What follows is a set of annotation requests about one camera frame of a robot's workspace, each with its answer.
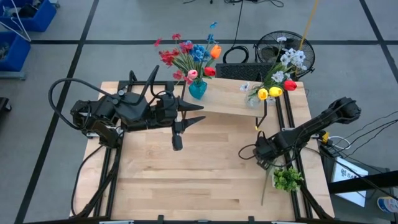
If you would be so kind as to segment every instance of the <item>concrete floor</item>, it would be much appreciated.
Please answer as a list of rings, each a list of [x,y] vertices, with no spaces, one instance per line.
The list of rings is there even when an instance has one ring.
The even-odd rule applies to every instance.
[[[0,125],[2,223],[14,223],[39,154],[46,149],[47,158],[24,221],[54,220],[69,215],[73,183],[86,139],[61,121],[52,129],[56,123],[53,122],[51,127],[53,111],[47,101],[47,91],[55,80],[69,75],[99,86],[103,81],[125,80],[130,70],[134,70],[139,80],[146,80],[154,66],[161,64],[158,50],[153,46],[155,39],[170,39],[176,32],[181,33],[184,39],[205,39],[209,24],[218,21],[218,27],[214,30],[215,39],[222,40],[222,47],[228,49],[230,45],[226,43],[234,38],[239,14],[239,4],[225,4],[221,0],[215,0],[212,5],[205,0],[190,4],[182,4],[182,0],[59,2],[61,8],[48,30],[42,34],[30,33],[34,41],[23,68],[27,80],[0,80],[0,96],[10,98],[13,105],[13,111]],[[302,34],[314,0],[283,2],[285,7],[281,9],[269,2],[245,2],[238,40],[255,43],[275,30]],[[308,101],[312,115],[316,116],[342,96],[357,100],[363,109],[355,123],[347,126],[335,124],[328,128],[332,135],[347,136],[370,121],[398,110],[398,84],[393,74],[395,63],[387,61],[389,54],[398,59],[398,24],[395,22],[398,19],[398,1],[367,0],[366,4],[381,38],[375,35],[375,27],[372,28],[361,2],[357,0],[321,0],[308,33],[310,42],[316,40],[313,41],[317,56],[316,70],[302,81],[310,90]],[[88,18],[91,21],[90,10],[94,12],[92,22],[86,23]],[[193,16],[192,12],[201,13]],[[130,41],[127,45],[104,45],[90,40],[136,41]],[[253,62],[252,45],[247,47],[250,50],[249,61]],[[231,53],[228,61],[240,62],[241,58],[239,52]],[[157,79],[171,80],[174,70],[160,66]],[[60,92],[61,88],[55,90],[55,100]],[[70,119],[68,112],[76,100],[96,99],[97,95],[73,84],[63,113]],[[378,124],[396,118],[397,115]],[[396,134],[398,126],[393,125],[353,157],[370,165],[397,170]],[[48,144],[45,143],[46,135],[53,135]],[[353,148],[370,137],[356,142]],[[352,216],[341,207],[335,207],[335,212],[338,218],[344,220],[382,223],[381,220],[372,220],[372,217]]]

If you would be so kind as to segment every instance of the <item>blue bin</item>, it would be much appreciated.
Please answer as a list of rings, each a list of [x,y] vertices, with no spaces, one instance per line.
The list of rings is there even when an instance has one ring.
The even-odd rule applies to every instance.
[[[25,4],[32,4],[33,0],[14,0],[14,2],[17,7],[22,7]],[[15,30],[20,30],[17,24],[13,22],[15,21],[19,24],[19,20],[17,17],[12,18],[13,20],[12,21],[10,17],[3,16],[4,15],[4,10],[2,8],[3,6],[14,8],[14,5],[12,4],[11,0],[1,0],[0,21]],[[44,32],[47,29],[47,27],[50,25],[56,12],[57,10],[49,2],[49,0],[44,0],[33,18],[21,18],[21,22],[24,25],[26,31]]]
[[[24,65],[30,44],[14,32],[0,32],[0,45],[9,44],[6,58],[0,60],[0,71],[19,72]]]

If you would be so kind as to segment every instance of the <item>wooden board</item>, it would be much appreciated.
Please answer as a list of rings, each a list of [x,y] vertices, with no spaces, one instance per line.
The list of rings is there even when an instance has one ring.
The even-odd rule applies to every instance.
[[[107,82],[101,88],[115,93],[117,85],[117,82]],[[141,90],[141,86],[133,87],[133,91]],[[290,99],[296,125],[310,119],[301,83],[297,91],[291,92]],[[172,150],[169,128],[125,135],[111,218],[156,220],[158,215],[165,215],[166,220],[245,221],[248,216],[254,216],[257,221],[294,220],[290,194],[274,189],[270,179],[261,205],[266,173],[254,159],[245,161],[238,157],[243,146],[256,140],[254,118],[208,111],[187,113],[188,117],[201,115],[206,119],[188,128],[182,136],[182,151]],[[279,131],[276,109],[268,109],[260,128],[268,136]],[[85,157],[97,147],[98,139],[88,140]],[[314,142],[310,147],[316,149]],[[250,155],[250,149],[243,152],[243,156]],[[304,150],[302,156],[308,188],[333,216],[319,156]],[[76,190],[76,211],[86,205],[97,189],[103,157],[104,150],[82,168]],[[106,192],[101,214],[107,199]]]
[[[201,100],[197,100],[189,94],[188,88],[185,89],[184,100],[188,103],[194,103],[205,107],[205,111],[234,114],[242,116],[253,116],[261,118],[264,116],[264,102],[258,109],[248,108],[244,103],[246,94],[240,90],[241,85],[247,81],[230,80],[225,78],[206,79],[207,90]],[[250,82],[251,86],[260,84],[259,82]]]

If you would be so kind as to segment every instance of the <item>yellow tulip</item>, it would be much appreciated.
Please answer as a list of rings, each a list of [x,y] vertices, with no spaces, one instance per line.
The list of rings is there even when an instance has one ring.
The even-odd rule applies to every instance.
[[[220,57],[220,54],[221,54],[221,47],[218,44],[214,45],[214,47],[210,51],[211,57],[213,59],[218,59],[218,57]]]
[[[283,90],[279,87],[271,87],[269,89],[269,94],[270,94],[270,96],[273,96],[273,97],[280,96],[282,93],[283,93]]]
[[[260,100],[265,100],[268,97],[268,91],[265,88],[259,89],[257,94]]]

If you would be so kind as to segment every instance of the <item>blue vase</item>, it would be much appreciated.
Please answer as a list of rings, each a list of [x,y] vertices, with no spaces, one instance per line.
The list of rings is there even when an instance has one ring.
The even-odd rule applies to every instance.
[[[199,82],[193,82],[190,86],[189,86],[189,92],[191,93],[191,95],[195,98],[200,100],[203,95],[206,92],[207,89],[207,83],[202,81]]]

